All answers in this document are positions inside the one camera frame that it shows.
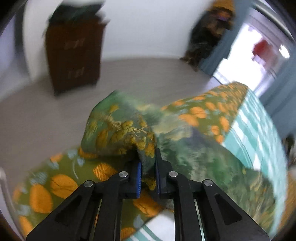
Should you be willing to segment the olive orange floral bedspread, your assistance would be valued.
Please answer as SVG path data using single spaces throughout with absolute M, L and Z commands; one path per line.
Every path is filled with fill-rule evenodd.
M 106 181 L 123 169 L 123 155 L 114 158 L 104 156 L 98 160 L 85 159 L 79 154 L 80 147 L 81 144 L 50 157 L 32 170 L 14 190 L 14 208 L 24 237 L 84 181 Z M 142 180 L 140 198 L 124 202 L 122 239 L 135 233 L 144 222 L 165 208 L 171 207 L 170 201 L 158 201 L 156 188 L 149 189 Z

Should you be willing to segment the blue curtain left panel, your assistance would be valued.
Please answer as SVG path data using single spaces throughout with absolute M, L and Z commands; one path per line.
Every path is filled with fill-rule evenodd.
M 223 59 L 226 59 L 230 53 L 231 46 L 236 39 L 240 28 L 242 27 L 252 1 L 234 1 L 235 18 L 231 30 L 227 30 L 219 41 L 218 45 L 213 49 L 208 58 L 201 61 L 199 68 L 205 74 L 212 76 Z

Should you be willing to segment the green floral printed garment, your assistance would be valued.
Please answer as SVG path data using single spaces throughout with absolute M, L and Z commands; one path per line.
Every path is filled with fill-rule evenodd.
M 285 208 L 285 157 L 277 131 L 255 95 L 222 85 L 163 108 L 112 92 L 93 108 L 81 141 L 85 159 L 137 148 L 143 182 L 154 190 L 155 150 L 194 181 L 212 179 L 270 236 Z

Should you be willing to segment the dark clothes hanging in corner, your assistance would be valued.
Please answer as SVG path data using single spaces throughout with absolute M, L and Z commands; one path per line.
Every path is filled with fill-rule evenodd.
M 197 72 L 200 62 L 211 54 L 224 33 L 231 30 L 235 17 L 233 1 L 214 1 L 191 30 L 181 61 Z

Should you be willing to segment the teal white checked bedsheet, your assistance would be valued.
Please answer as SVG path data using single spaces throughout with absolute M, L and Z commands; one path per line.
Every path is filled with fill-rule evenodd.
M 129 102 L 175 171 L 194 181 L 213 180 L 276 236 L 285 211 L 287 159 L 271 118 L 250 89 L 222 85 L 162 108 Z

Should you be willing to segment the red garment hanging outside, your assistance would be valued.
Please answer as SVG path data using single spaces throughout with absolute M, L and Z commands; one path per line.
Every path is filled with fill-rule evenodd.
M 266 39 L 262 39 L 255 44 L 252 54 L 260 59 L 267 61 L 273 55 L 273 45 L 269 44 Z

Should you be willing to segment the blue curtain panel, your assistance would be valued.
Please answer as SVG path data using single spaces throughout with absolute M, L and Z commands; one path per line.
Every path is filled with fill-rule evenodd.
M 231 30 L 227 30 L 219 41 L 218 45 L 213 49 L 208 58 L 201 61 L 199 68 L 205 74 L 212 76 L 223 59 L 226 59 L 230 53 L 231 46 L 236 39 L 240 28 L 242 27 L 252 1 L 234 1 L 235 18 Z
M 295 135 L 295 56 L 259 98 L 281 138 Z

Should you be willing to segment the dark brown wooden cabinet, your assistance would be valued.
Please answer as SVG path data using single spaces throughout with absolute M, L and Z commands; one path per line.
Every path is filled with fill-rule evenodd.
M 75 6 L 61 3 L 48 20 L 45 48 L 56 96 L 100 78 L 101 51 L 107 23 L 102 2 Z

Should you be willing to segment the blue curtain right panel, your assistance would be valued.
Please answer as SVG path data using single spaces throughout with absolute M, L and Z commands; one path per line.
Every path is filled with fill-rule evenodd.
M 281 138 L 295 135 L 295 56 L 259 98 Z

